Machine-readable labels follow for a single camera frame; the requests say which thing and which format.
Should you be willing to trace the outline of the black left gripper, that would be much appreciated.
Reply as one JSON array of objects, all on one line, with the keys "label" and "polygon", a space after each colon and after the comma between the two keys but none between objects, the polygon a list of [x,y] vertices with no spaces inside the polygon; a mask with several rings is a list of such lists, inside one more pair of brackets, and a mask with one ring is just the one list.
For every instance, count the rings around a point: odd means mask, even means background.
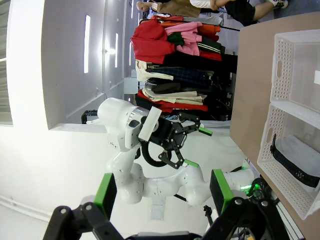
[{"label": "black left gripper", "polygon": [[[164,118],[159,118],[157,129],[151,134],[149,141],[163,148],[163,152],[158,158],[165,164],[178,170],[184,164],[199,168],[199,164],[183,157],[181,148],[187,138],[187,134],[200,132],[207,136],[212,136],[213,132],[201,127],[200,118],[196,115],[180,112],[178,114],[179,122],[173,122]],[[192,125],[182,126],[185,121],[192,122]],[[172,152],[177,156],[177,161],[171,161]]]}]

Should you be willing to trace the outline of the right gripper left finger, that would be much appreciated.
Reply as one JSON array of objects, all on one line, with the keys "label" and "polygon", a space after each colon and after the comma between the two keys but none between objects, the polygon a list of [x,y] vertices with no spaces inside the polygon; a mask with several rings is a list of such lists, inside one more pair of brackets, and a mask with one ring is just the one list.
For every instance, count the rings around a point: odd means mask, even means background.
[{"label": "right gripper left finger", "polygon": [[105,173],[92,202],[54,209],[43,239],[79,240],[83,233],[93,233],[97,240],[122,240],[110,221],[116,195],[114,174]]}]

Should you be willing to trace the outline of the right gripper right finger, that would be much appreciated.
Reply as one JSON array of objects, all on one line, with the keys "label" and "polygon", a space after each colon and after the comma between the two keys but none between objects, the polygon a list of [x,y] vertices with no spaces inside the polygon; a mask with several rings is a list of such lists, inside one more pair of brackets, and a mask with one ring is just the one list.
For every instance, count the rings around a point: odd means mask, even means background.
[{"label": "right gripper right finger", "polygon": [[252,202],[234,196],[220,169],[211,171],[209,189],[218,217],[202,236],[204,240],[230,240],[237,229],[255,240],[287,240],[288,233],[273,200]]}]

